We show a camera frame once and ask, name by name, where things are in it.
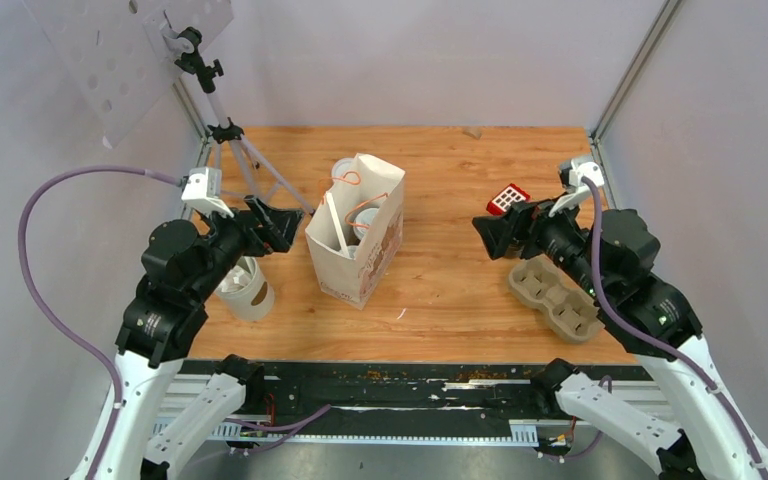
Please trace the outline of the white paper straw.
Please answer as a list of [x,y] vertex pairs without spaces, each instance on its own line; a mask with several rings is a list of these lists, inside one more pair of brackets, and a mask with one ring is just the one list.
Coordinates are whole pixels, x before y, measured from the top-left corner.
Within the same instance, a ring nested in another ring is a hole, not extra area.
[[332,224],[336,232],[337,241],[339,245],[339,250],[342,256],[346,258],[350,258],[351,255],[349,253],[348,244],[346,242],[346,238],[344,235],[342,223],[336,208],[335,201],[333,199],[333,195],[330,191],[325,192],[325,204],[328,207],[328,211],[331,216]]

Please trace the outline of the paper bag with orange handles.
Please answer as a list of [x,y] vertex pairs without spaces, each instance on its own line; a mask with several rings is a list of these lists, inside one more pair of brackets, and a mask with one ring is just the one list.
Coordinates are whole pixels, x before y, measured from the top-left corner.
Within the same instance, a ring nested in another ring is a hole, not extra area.
[[406,172],[358,153],[321,196],[305,236],[319,288],[363,309],[400,249]]

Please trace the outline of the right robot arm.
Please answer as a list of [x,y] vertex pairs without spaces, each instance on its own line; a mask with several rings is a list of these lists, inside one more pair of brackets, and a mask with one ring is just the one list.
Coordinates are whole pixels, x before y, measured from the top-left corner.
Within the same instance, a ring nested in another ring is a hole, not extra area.
[[722,381],[689,300],[653,270],[660,249],[633,209],[551,213],[551,202],[520,202],[472,221],[487,255],[545,258],[594,301],[606,331],[658,385],[674,419],[663,422],[610,394],[579,368],[553,360],[531,390],[544,417],[591,423],[661,479],[768,479],[768,447]]

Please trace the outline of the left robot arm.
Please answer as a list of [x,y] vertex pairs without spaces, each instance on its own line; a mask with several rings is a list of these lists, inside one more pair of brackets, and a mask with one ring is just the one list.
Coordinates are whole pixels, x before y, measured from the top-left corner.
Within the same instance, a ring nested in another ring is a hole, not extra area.
[[208,319],[205,304],[239,261],[287,253],[305,212],[247,196],[243,210],[217,197],[193,202],[206,224],[157,226],[141,256],[144,275],[115,339],[114,377],[74,479],[171,479],[207,435],[238,409],[266,400],[263,369],[239,356],[222,361],[209,389],[160,435],[153,427],[175,376]]

